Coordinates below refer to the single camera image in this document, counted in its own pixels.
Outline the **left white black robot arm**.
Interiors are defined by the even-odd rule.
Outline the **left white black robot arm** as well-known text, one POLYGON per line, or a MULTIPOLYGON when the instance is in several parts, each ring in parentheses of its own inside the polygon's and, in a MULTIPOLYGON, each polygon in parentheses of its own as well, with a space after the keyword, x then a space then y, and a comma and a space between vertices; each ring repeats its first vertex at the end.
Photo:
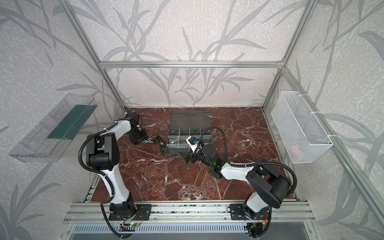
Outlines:
POLYGON ((98 174, 109 193, 110 211, 113 214, 134 215, 137 207, 132 194, 125 186, 120 170, 120 150, 118 140, 127 135, 131 143, 137 145, 148 138, 140 127, 141 117, 135 112, 127 113, 102 131, 89 135, 81 145, 78 161, 81 167, 98 174))

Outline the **grey plastic compartment organizer box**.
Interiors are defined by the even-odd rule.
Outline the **grey plastic compartment organizer box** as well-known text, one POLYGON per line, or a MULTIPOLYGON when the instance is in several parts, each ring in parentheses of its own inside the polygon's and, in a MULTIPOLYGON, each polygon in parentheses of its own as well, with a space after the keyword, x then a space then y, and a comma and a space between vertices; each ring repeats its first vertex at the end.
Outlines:
POLYGON ((188 153, 190 147, 186 139, 189 136, 194 136, 199 139, 205 129, 210 126, 209 112, 189 111, 173 113, 168 131, 168 139, 169 136, 179 136, 181 143, 171 145, 168 144, 167 140, 166 155, 168 157, 180 157, 180 153, 188 153))

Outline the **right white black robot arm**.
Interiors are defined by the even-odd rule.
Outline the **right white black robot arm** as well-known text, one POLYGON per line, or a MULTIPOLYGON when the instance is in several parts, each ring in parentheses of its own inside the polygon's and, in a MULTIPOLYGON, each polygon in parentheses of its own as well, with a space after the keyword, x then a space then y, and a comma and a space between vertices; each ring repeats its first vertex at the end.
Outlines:
POLYGON ((185 162, 201 162, 210 168, 210 174, 219 180, 237 180, 251 185, 254 192, 243 203, 246 216, 255 215, 267 207, 278 209, 298 184, 295 172, 288 166, 260 160, 250 164, 226 163, 220 159, 212 144, 190 145, 190 150, 180 152, 185 162))

